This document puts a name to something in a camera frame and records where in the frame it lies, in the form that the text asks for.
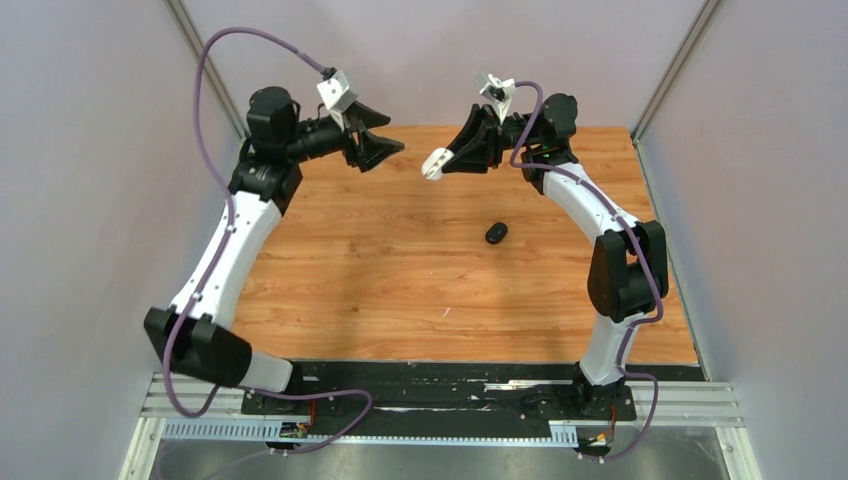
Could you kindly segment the white charging case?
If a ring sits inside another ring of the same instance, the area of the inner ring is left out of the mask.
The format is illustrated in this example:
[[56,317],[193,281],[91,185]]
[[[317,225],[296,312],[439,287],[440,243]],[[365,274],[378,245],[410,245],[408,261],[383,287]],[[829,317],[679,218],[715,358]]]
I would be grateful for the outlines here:
[[453,157],[454,153],[448,148],[436,148],[422,163],[422,176],[430,181],[438,181],[444,175],[443,168],[453,159]]

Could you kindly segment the black charging case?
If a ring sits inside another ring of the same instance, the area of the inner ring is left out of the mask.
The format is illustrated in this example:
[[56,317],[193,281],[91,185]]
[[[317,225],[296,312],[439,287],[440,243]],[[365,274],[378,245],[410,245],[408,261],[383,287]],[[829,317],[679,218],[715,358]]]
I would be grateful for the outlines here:
[[504,240],[509,228],[503,222],[493,223],[484,234],[484,240],[490,245],[496,245]]

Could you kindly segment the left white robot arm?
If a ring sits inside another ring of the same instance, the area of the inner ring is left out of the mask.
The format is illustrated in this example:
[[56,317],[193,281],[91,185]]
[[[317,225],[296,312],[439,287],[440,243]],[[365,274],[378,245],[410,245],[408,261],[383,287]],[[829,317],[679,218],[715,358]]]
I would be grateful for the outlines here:
[[229,388],[268,391],[283,413],[298,411],[306,386],[295,364],[253,347],[232,331],[236,304],[259,251],[291,204],[301,163],[340,153],[362,172],[403,150],[403,143],[373,134],[388,115],[359,101],[326,116],[300,116],[300,105],[277,86],[252,94],[249,135],[226,183],[226,205],[203,256],[166,308],[151,308],[144,330],[170,372]]

